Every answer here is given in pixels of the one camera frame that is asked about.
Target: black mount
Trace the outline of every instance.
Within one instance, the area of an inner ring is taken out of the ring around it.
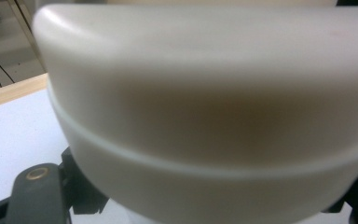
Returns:
[[[74,214],[101,213],[108,198],[77,167],[71,151],[62,163],[44,163],[21,172],[11,196],[0,202],[0,224],[67,224]]]

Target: white desk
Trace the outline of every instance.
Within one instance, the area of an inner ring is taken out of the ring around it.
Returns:
[[[0,200],[10,195],[17,174],[39,163],[61,163],[67,146],[46,90],[0,105]],[[297,224],[348,224],[350,211],[346,206],[339,215],[319,214]],[[72,216],[72,220],[75,224],[131,223],[125,210],[113,201],[100,215]]]

